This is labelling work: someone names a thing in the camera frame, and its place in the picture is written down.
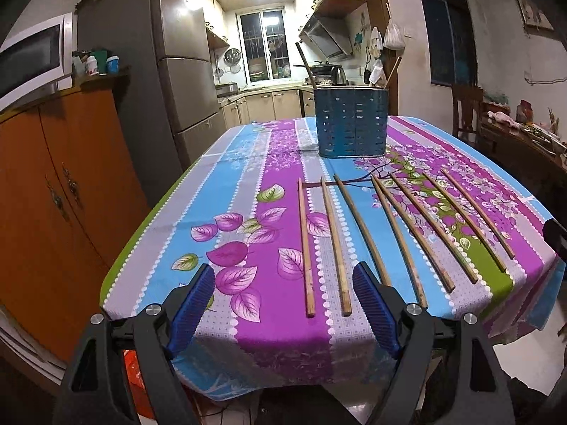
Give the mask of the green container on cabinet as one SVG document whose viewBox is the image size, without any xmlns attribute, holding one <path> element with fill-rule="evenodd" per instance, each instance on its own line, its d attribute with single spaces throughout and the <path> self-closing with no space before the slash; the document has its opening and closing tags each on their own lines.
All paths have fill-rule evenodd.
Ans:
<svg viewBox="0 0 567 425">
<path fill-rule="evenodd" d="M 107 73 L 107 59 L 108 59 L 108 51 L 106 49 L 97 49 L 91 52 L 91 55 L 96 58 L 98 72 L 100 74 Z"/>
</svg>

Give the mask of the blue lidded cup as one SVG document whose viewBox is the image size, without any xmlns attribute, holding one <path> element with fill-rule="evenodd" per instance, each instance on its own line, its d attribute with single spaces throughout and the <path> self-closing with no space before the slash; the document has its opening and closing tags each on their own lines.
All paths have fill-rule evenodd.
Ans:
<svg viewBox="0 0 567 425">
<path fill-rule="evenodd" d="M 106 60 L 106 70 L 108 74 L 117 74 L 120 70 L 120 59 L 119 56 L 110 56 Z"/>
</svg>

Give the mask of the wooden chair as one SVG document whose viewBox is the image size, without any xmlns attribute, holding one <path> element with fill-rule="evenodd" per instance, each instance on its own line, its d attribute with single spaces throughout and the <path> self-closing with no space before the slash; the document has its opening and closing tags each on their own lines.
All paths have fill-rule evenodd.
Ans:
<svg viewBox="0 0 567 425">
<path fill-rule="evenodd" d="M 453 137 L 475 146 L 477 124 L 482 116 L 483 90 L 477 86 L 453 84 Z"/>
</svg>

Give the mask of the kitchen window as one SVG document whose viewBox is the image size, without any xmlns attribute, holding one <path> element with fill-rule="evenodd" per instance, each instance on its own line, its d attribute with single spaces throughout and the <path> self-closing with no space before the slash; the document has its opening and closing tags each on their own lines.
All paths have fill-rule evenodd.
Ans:
<svg viewBox="0 0 567 425">
<path fill-rule="evenodd" d="M 236 19 L 248 84 L 290 79 L 285 8 L 242 12 Z"/>
</svg>

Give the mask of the bamboo chopstick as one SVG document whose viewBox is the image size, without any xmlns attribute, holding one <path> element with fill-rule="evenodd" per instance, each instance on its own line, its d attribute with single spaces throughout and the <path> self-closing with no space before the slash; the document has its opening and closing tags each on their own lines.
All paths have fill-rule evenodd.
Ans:
<svg viewBox="0 0 567 425">
<path fill-rule="evenodd" d="M 372 184 L 373 184 L 375 191 L 378 195 L 378 199 L 380 200 L 380 202 L 382 204 L 382 208 L 385 212 L 385 216 L 390 223 L 391 229 L 393 231 L 393 234 L 394 234 L 395 239 L 397 241 L 398 247 L 399 247 L 400 252 L 402 254 L 402 258 L 404 259 L 405 267 L 408 270 L 409 279 L 410 279 L 410 282 L 412 284 L 412 288 L 413 288 L 413 291 L 415 293 L 415 296 L 417 298 L 417 302 L 422 308 L 428 309 L 429 308 L 429 302 L 427 301 L 423 285 L 421 283 L 421 280 L 420 280 L 420 277 L 418 275 L 418 272 L 417 272 L 416 266 L 414 264 L 414 261 L 412 259 L 412 256 L 409 252 L 408 245 L 405 242 L 405 237 L 404 237 L 402 231 L 400 230 L 400 228 L 398 226 L 398 223 L 397 223 L 397 221 L 396 221 L 396 219 L 393 215 L 392 209 L 390 208 L 390 204 L 386 200 L 386 196 L 384 194 L 384 191 L 382 190 L 380 184 L 378 183 L 378 179 L 375 176 L 372 176 L 371 181 L 372 181 Z"/>
<path fill-rule="evenodd" d="M 392 80 L 393 80 L 394 76 L 396 75 L 397 70 L 398 70 L 401 62 L 402 62 L 402 56 L 398 56 L 396 58 L 396 61 L 393 65 L 388 77 L 387 77 L 386 83 L 384 85 L 384 89 L 389 89 L 389 86 L 391 85 Z"/>
<path fill-rule="evenodd" d="M 303 49 L 301 47 L 301 43 L 297 41 L 297 42 L 295 42 L 295 46 L 296 46 L 298 53 L 301 57 L 303 66 L 305 67 L 305 71 L 308 73 L 309 82 L 311 84 L 311 87 L 312 87 L 313 90 L 316 90 L 316 81 L 315 81 L 313 74 L 312 74 L 312 71 L 309 67 L 309 63 L 308 63 L 307 59 L 305 58 L 305 54 L 304 54 Z"/>
<path fill-rule="evenodd" d="M 467 190 L 450 174 L 450 172 L 446 169 L 443 169 L 442 172 L 444 173 L 444 175 L 446 176 L 446 178 L 448 180 L 450 180 L 452 182 L 453 185 L 455 185 L 455 188 L 459 190 L 459 192 L 462 194 L 462 196 L 464 196 L 466 198 L 466 200 L 468 200 L 468 202 L 473 206 L 473 208 L 476 210 L 476 212 L 479 214 L 480 217 L 482 217 L 482 219 L 484 220 L 484 222 L 487 224 L 487 226 L 490 228 L 490 230 L 493 232 L 493 234 L 497 237 L 498 241 L 500 242 L 500 244 L 503 246 L 503 248 L 505 249 L 506 254 L 509 256 L 510 259 L 514 259 L 515 258 L 515 254 L 512 250 L 512 248 L 509 246 L 509 244 L 506 242 L 505 237 L 502 235 L 501 231 L 498 229 L 498 227 L 495 225 L 495 223 L 492 222 L 492 220 L 488 217 L 488 215 L 482 210 L 481 206 L 479 205 L 479 203 L 477 203 L 474 198 L 467 192 Z"/>
<path fill-rule="evenodd" d="M 405 187 L 405 185 L 401 182 L 393 174 L 390 174 L 389 177 L 395 182 L 398 188 L 404 193 L 404 195 L 409 199 L 409 201 L 416 207 L 418 212 L 422 215 L 422 217 L 426 220 L 426 222 L 430 225 L 432 230 L 435 234 L 441 239 L 447 249 L 452 253 L 455 257 L 455 260 L 459 262 L 459 265 L 463 269 L 463 272 L 467 275 L 469 281 L 472 284 L 476 284 L 479 281 L 478 275 L 473 271 L 473 268 L 466 262 L 464 256 L 459 252 L 459 249 L 454 244 L 454 242 L 450 239 L 449 235 L 444 231 L 444 229 L 433 219 L 432 215 L 425 209 L 422 203 L 419 203 L 419 200 L 416 199 L 415 196 L 410 193 L 409 189 Z"/>
<path fill-rule="evenodd" d="M 470 216 L 465 212 L 465 210 L 461 207 L 461 205 L 455 200 L 455 198 L 449 194 L 433 177 L 431 177 L 427 173 L 423 173 L 424 177 L 429 180 L 430 183 L 448 200 L 450 205 L 454 208 L 456 213 L 459 213 L 460 216 L 464 219 L 464 222 L 473 230 L 474 234 L 479 238 L 479 241 L 482 245 L 486 248 L 489 252 L 490 256 L 497 264 L 499 270 L 501 272 L 506 272 L 506 265 L 505 262 L 501 259 L 500 256 L 495 252 L 495 250 L 490 246 L 489 242 L 483 235 L 479 226 L 477 226 Z"/>
<path fill-rule="evenodd" d="M 352 303 L 351 303 L 350 291 L 348 286 L 345 264 L 343 261 L 343 254 L 340 245 L 339 233 L 335 223 L 335 210 L 333 210 L 331 194 L 330 191 L 328 190 L 328 186 L 324 177 L 321 177 L 321 188 L 322 188 L 323 201 L 325 204 L 328 223 L 329 223 L 330 235 L 332 239 L 333 256 L 335 257 L 335 270 L 337 275 L 341 313 L 343 317 L 348 317 L 352 315 Z"/>
<path fill-rule="evenodd" d="M 302 252 L 304 261 L 304 281 L 305 281 L 305 312 L 308 318 L 315 316 L 315 299 L 313 291 L 313 278 L 309 251 L 309 233 L 307 223 L 307 212 L 305 211 L 304 183 L 301 178 L 298 179 L 298 201 L 299 201 L 299 218 L 301 229 Z"/>
<path fill-rule="evenodd" d="M 455 289 L 455 284 L 452 281 L 451 277 L 448 275 L 448 273 L 441 266 L 440 262 L 437 260 L 437 258 L 435 256 L 433 250 L 427 244 L 425 237 L 418 231 L 417 226 L 412 221 L 412 219 L 409 218 L 409 215 L 407 213 L 405 213 L 401 204 L 398 203 L 395 200 L 395 198 L 386 190 L 386 188 L 383 186 L 383 184 L 379 180 L 378 180 L 378 183 L 380 184 L 382 190 L 384 191 L 384 194 L 386 196 L 386 200 L 390 204 L 390 208 L 393 207 L 393 209 L 396 211 L 398 217 L 404 222 L 405 227 L 407 229 L 409 229 L 409 232 L 412 235 L 413 239 L 417 242 L 419 247 L 425 253 L 425 256 L 429 259 L 429 262 L 431 263 L 431 267 L 434 270 L 434 272 L 436 273 L 436 275 L 437 275 L 439 281 L 441 282 L 441 285 L 443 286 L 445 292 L 450 294 Z"/>
<path fill-rule="evenodd" d="M 337 175 L 334 174 L 333 178 L 335 179 L 335 183 L 339 189 L 339 191 L 341 192 L 342 197 L 344 198 L 344 200 L 346 201 L 351 214 L 353 215 L 355 222 L 357 223 L 358 227 L 359 227 L 359 231 L 362 235 L 362 238 L 367 246 L 367 249 L 369 250 L 369 253 L 372 257 L 373 263 L 375 265 L 375 268 L 377 269 L 378 272 L 378 276 L 380 277 L 380 282 L 382 283 L 382 285 L 385 286 L 392 286 L 392 281 L 390 279 L 390 276 L 385 268 L 385 264 L 382 261 L 382 256 L 380 255 L 380 253 L 378 252 L 377 246 L 374 242 L 374 240 L 372 239 L 371 235 L 370 235 L 370 231 L 368 229 L 368 227 L 366 226 L 365 221 L 362 219 L 362 216 L 359 214 L 359 210 L 355 207 L 355 203 L 352 199 L 352 197 L 350 196 L 346 185 L 344 184 L 344 182 L 341 180 L 341 178 Z"/>
</svg>

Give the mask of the orange wooden cabinet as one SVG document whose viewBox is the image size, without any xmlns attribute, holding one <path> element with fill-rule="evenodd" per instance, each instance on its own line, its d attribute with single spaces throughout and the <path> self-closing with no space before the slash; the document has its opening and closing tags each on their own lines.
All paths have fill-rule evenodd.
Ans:
<svg viewBox="0 0 567 425">
<path fill-rule="evenodd" d="M 120 73 L 1 116 L 1 304 L 68 361 L 149 211 L 122 134 Z"/>
</svg>

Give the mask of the silver refrigerator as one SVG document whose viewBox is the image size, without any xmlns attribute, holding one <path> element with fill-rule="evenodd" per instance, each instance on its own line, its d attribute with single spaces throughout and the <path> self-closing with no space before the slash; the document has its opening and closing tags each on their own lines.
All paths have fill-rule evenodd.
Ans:
<svg viewBox="0 0 567 425">
<path fill-rule="evenodd" d="M 150 205 L 226 131 L 200 0 L 82 0 L 78 46 L 106 49 L 129 71 L 117 101 Z"/>
</svg>

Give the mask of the range hood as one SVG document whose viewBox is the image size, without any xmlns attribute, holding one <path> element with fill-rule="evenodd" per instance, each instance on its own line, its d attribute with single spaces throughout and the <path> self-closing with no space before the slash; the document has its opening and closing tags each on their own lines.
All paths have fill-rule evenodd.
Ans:
<svg viewBox="0 0 567 425">
<path fill-rule="evenodd" d="M 312 15 L 300 28 L 307 39 L 328 60 L 351 58 L 353 46 L 344 19 Z"/>
</svg>

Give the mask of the white bottle on cabinet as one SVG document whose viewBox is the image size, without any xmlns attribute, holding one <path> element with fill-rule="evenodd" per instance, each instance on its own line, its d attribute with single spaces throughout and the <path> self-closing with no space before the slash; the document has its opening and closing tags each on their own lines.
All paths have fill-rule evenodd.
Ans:
<svg viewBox="0 0 567 425">
<path fill-rule="evenodd" d="M 85 73 L 88 74 L 88 76 L 95 76 L 99 74 L 97 58 L 95 58 L 94 55 L 90 55 L 86 59 Z"/>
</svg>

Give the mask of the colourful floral tablecloth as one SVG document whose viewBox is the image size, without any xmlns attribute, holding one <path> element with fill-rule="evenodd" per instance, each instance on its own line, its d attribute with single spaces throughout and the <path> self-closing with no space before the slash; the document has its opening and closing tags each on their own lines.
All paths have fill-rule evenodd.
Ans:
<svg viewBox="0 0 567 425">
<path fill-rule="evenodd" d="M 482 217 L 446 178 L 467 190 L 512 248 L 510 259 Z M 473 230 L 427 180 L 461 205 L 505 262 L 501 272 Z M 215 291 L 189 344 L 174 361 L 182 381 L 223 401 L 265 387 L 382 382 L 392 360 L 377 347 L 359 306 L 343 317 L 321 177 L 330 191 L 347 271 L 371 255 L 333 175 L 346 185 L 392 286 L 415 299 L 408 270 L 378 199 L 375 176 L 425 237 L 455 289 L 446 293 L 429 259 L 391 207 L 421 278 L 429 312 L 474 313 L 494 341 L 544 327 L 565 265 L 543 237 L 549 211 L 507 172 L 445 131 L 414 117 L 388 120 L 381 157 L 320 157 L 313 118 L 253 123 L 225 132 L 158 202 L 108 272 L 100 301 L 113 318 L 160 303 L 210 265 Z M 459 262 L 390 174 L 444 229 L 478 275 Z M 298 179 L 305 211 L 315 316 L 305 312 Z"/>
</svg>

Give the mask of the white microwave oven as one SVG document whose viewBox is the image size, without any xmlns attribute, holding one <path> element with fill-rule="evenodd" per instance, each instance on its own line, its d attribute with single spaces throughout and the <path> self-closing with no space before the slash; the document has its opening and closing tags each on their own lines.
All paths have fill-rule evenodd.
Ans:
<svg viewBox="0 0 567 425">
<path fill-rule="evenodd" d="M 6 39 L 1 46 L 1 110 L 51 86 L 73 85 L 76 30 L 73 13 L 39 22 Z"/>
</svg>

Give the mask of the blue perforated utensil holder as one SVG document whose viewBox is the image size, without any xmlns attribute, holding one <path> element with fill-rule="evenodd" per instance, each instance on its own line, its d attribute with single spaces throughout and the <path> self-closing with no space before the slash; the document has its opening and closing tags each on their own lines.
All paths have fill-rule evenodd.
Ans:
<svg viewBox="0 0 567 425">
<path fill-rule="evenodd" d="M 325 158 L 385 154 L 389 93 L 362 85 L 332 85 L 314 91 L 318 150 Z"/>
</svg>

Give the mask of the white plastic bag hanging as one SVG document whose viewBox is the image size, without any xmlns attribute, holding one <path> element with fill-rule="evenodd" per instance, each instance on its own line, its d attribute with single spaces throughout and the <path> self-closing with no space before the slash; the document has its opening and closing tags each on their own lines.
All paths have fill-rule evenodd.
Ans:
<svg viewBox="0 0 567 425">
<path fill-rule="evenodd" d="M 394 19 L 390 19 L 385 34 L 382 39 L 382 45 L 384 48 L 392 51 L 404 51 L 405 50 L 405 36 L 403 30 L 398 26 Z"/>
</svg>

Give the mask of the dark window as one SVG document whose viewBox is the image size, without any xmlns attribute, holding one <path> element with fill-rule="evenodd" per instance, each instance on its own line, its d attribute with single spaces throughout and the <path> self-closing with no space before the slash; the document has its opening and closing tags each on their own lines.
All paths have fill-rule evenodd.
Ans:
<svg viewBox="0 0 567 425">
<path fill-rule="evenodd" d="M 421 0 L 435 85 L 478 84 L 472 18 L 467 0 Z"/>
</svg>

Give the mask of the dark wooden side table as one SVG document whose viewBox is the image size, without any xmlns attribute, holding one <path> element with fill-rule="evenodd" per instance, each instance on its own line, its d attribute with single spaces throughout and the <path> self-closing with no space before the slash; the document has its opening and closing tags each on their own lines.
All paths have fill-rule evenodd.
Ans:
<svg viewBox="0 0 567 425">
<path fill-rule="evenodd" d="M 489 111 L 507 108 L 482 103 L 477 150 L 521 182 L 559 223 L 566 223 L 566 170 L 560 158 L 536 146 L 524 132 L 490 120 Z"/>
</svg>

